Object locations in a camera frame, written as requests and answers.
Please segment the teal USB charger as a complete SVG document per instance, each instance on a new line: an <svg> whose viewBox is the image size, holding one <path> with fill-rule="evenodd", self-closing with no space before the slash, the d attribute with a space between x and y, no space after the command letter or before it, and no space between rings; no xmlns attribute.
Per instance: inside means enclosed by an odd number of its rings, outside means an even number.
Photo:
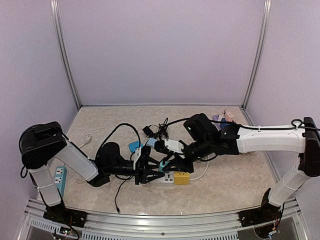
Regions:
<svg viewBox="0 0 320 240"><path fill-rule="evenodd" d="M164 168L168 165L169 161L161 161L158 166L158 171L161 173L168 174L169 171L165 171Z"/></svg>

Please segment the yellow cube socket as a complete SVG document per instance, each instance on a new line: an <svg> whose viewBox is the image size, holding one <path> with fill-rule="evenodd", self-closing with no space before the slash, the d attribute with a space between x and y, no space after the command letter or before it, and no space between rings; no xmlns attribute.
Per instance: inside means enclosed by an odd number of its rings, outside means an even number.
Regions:
<svg viewBox="0 0 320 240"><path fill-rule="evenodd" d="M175 172L173 175L173 184L179 186L188 185L190 182L190 173L188 172Z"/></svg>

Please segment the dark blue cube socket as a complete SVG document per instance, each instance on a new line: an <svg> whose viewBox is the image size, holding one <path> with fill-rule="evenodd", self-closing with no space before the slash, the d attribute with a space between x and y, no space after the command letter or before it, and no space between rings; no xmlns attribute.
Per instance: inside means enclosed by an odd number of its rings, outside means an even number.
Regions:
<svg viewBox="0 0 320 240"><path fill-rule="evenodd" d="M219 124L220 128L223 129L225 126L229 125L228 121L226 120L226 118L222 118L221 119L221 123Z"/></svg>

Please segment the purple power strip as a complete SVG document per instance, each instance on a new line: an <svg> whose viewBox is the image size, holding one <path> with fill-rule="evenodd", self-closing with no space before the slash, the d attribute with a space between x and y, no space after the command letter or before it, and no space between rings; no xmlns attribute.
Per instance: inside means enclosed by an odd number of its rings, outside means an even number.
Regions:
<svg viewBox="0 0 320 240"><path fill-rule="evenodd" d="M222 119L223 119L222 114L216 114L216 115L213 115L213 117L212 117L212 120L214 121L213 123L218 130L221 130Z"/></svg>

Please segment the pink charger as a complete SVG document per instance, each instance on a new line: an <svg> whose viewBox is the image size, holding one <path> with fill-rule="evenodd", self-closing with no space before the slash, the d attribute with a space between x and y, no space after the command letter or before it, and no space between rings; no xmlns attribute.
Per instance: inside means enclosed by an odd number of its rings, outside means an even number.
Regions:
<svg viewBox="0 0 320 240"><path fill-rule="evenodd" d="M233 122L234 121L234 115L232 112L230 111L227 111L225 114L224 114L224 118L225 118L225 121L226 122Z"/></svg>

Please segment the white power strip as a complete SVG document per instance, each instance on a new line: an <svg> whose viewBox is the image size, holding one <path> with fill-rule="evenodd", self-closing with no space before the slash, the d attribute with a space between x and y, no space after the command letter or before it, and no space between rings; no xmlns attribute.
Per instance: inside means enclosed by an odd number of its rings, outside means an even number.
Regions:
<svg viewBox="0 0 320 240"><path fill-rule="evenodd" d="M171 187L174 185L174 174L165 173L163 177L153 180L149 184L151 186Z"/></svg>

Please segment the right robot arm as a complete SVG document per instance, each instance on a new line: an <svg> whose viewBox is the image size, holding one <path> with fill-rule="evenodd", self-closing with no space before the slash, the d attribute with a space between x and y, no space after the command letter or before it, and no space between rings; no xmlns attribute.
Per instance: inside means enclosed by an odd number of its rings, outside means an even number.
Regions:
<svg viewBox="0 0 320 240"><path fill-rule="evenodd" d="M183 126L194 140L191 144L169 139L154 144L157 152L167 155L165 172L193 173L193 163L209 155L218 157L257 151L298 153L292 169L264 193L261 205L239 212L242 227L280 222L285 201L307 180L320 175L320 130L311 117L294 119L290 125L264 127L229 122L217 129L213 120L199 113L188 118Z"/></svg>

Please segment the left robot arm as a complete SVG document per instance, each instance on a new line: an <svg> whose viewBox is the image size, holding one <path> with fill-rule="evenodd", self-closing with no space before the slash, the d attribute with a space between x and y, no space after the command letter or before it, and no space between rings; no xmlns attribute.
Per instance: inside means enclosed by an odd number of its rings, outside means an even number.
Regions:
<svg viewBox="0 0 320 240"><path fill-rule="evenodd" d="M65 206L49 169L50 160L60 160L96 188L109 183L111 175L132 177L136 185L165 175L158 171L160 163L150 157L149 146L137 148L126 160L116 142L104 140L95 158L90 159L63 133L56 121L27 128L19 138L18 147L23 168L29 173L45 205L43 217L71 226L82 227L87 213Z"/></svg>

